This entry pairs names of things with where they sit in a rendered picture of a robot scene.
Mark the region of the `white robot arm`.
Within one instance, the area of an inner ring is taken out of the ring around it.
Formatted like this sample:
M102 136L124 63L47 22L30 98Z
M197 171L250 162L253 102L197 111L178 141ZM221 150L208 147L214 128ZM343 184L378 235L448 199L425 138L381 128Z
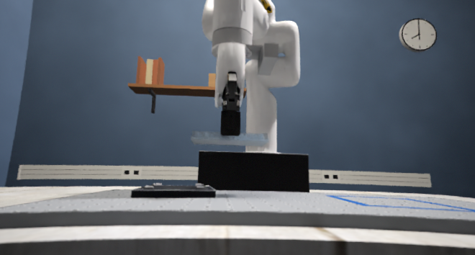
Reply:
M252 50L245 65L246 132L268 133L269 142L261 147L246 146L245 152L276 152L277 103L268 89L296 86L299 82L296 23L275 22L271 0L206 0L202 29L212 41L212 48L232 42L245 44ZM279 57L279 53L286 57Z

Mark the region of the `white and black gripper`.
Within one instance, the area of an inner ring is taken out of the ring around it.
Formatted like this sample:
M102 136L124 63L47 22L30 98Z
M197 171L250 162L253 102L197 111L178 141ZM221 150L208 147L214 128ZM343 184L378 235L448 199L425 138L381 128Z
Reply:
M245 59L252 56L252 50L242 43L222 42L212 48L212 55L217 58L215 107L222 106L220 134L239 136L240 112L237 111L243 100Z

